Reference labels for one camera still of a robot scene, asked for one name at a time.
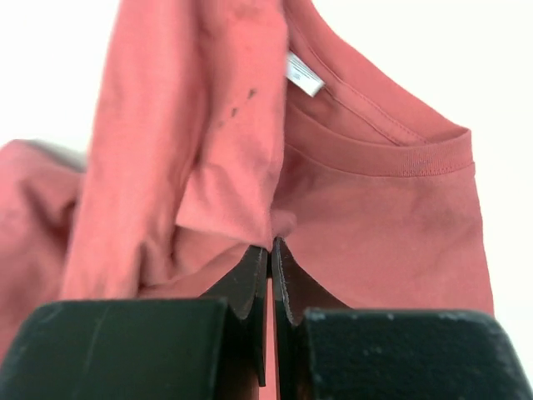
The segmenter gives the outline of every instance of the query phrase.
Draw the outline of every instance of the clothing tag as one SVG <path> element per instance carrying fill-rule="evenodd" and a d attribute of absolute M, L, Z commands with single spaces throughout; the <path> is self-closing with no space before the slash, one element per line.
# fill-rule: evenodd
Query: clothing tag
<path fill-rule="evenodd" d="M 287 56 L 286 77 L 311 97 L 324 86 L 324 81 L 293 52 Z"/>

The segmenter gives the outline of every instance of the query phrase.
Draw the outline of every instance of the white surface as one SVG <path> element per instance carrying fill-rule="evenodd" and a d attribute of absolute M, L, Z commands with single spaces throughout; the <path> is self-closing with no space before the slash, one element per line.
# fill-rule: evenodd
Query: white surface
<path fill-rule="evenodd" d="M 472 129 L 496 313 L 533 381 L 533 3 L 315 0 L 347 42 Z M 0 2 L 0 144 L 85 152 L 117 0 Z"/>

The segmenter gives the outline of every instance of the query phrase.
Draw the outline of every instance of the t-shirt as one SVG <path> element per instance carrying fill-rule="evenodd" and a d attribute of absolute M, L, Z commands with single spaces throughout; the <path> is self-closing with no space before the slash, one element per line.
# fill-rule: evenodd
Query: t-shirt
<path fill-rule="evenodd" d="M 276 236 L 353 308 L 493 313 L 474 174 L 471 132 L 311 0 L 123 0 L 87 173 L 0 152 L 0 357 L 40 303 L 195 297 Z"/>

